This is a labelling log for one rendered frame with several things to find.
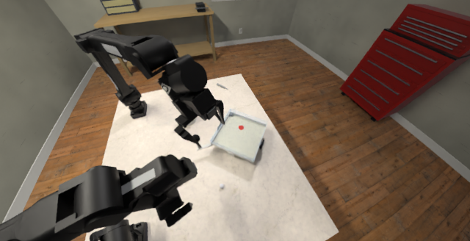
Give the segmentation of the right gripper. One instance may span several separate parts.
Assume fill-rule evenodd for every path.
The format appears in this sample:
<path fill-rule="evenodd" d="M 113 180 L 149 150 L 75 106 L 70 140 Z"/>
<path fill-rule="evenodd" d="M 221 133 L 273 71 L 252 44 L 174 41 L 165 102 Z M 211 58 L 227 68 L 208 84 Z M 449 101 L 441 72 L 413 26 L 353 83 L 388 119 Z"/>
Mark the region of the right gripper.
<path fill-rule="evenodd" d="M 159 196 L 157 196 L 155 203 L 149 209 L 153 209 L 153 207 L 156 205 L 158 200 L 159 200 Z M 187 215 L 189 212 L 192 211 L 192 206 L 193 206 L 192 203 L 188 202 L 184 206 L 183 205 L 184 205 L 184 201 L 181 200 L 181 196 L 180 196 L 170 205 L 156 208 L 156 212 L 159 217 L 159 220 L 160 221 L 165 220 L 167 227 L 173 226 L 178 221 L 180 221 L 180 219 L 182 219 L 185 215 Z"/>

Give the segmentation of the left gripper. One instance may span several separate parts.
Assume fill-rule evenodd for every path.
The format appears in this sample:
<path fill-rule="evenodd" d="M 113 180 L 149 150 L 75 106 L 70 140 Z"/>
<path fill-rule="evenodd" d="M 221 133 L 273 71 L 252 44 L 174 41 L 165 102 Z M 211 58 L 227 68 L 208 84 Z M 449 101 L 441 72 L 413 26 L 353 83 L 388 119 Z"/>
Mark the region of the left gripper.
<path fill-rule="evenodd" d="M 179 96 L 176 96 L 175 98 L 172 98 L 171 100 L 175 101 L 175 100 L 179 99 L 180 97 L 182 97 L 182 94 L 180 94 Z M 216 106 L 217 106 L 218 112 L 216 111 L 215 116 L 221 122 L 221 124 L 225 125 L 225 121 L 224 121 L 224 104 L 223 104 L 222 100 L 216 100 L 216 101 L 217 101 Z M 202 148 L 200 143 L 185 129 L 185 128 L 187 128 L 187 125 L 189 123 L 191 123 L 197 116 L 198 115 L 195 114 L 188 120 L 188 119 L 184 118 L 182 115 L 179 115 L 175 119 L 176 123 L 179 124 L 179 125 L 174 129 L 174 132 L 176 132 L 182 139 L 190 141 L 192 143 L 195 143 L 196 145 L 198 145 L 199 147 Z"/>

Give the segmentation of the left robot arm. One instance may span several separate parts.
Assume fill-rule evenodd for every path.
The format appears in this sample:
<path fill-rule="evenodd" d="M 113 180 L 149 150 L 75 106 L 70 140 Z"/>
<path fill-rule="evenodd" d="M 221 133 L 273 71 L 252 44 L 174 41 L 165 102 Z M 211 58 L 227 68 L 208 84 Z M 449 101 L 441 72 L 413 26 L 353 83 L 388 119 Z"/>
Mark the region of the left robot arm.
<path fill-rule="evenodd" d="M 206 121 L 216 115 L 217 101 L 209 88 L 204 88 L 208 80 L 206 70 L 189 54 L 177 59 L 176 47 L 161 35 L 135 37 L 111 33 L 114 31 L 98 28 L 74 37 L 80 49 L 91 53 L 111 79 L 117 89 L 115 95 L 129 106 L 132 118 L 145 114 L 146 102 L 141 102 L 142 95 L 133 84 L 128 86 L 109 54 L 138 67 L 146 79 L 164 71 L 158 83 L 170 98 L 182 94 L 171 102 L 184 118 L 189 120 L 196 113 Z"/>

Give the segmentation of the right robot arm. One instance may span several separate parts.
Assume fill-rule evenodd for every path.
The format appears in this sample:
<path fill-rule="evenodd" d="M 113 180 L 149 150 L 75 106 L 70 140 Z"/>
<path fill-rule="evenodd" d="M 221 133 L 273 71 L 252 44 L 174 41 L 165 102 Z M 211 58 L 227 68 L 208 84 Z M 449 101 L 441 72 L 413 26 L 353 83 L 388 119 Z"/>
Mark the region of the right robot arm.
<path fill-rule="evenodd" d="M 197 171 L 191 159 L 172 154 L 127 175 L 112 166 L 92 167 L 0 224 L 0 241 L 71 241 L 103 227 L 90 241 L 145 241 L 145 222 L 129 225 L 124 218 L 151 208 L 157 196 L 154 209 L 170 205 Z"/>

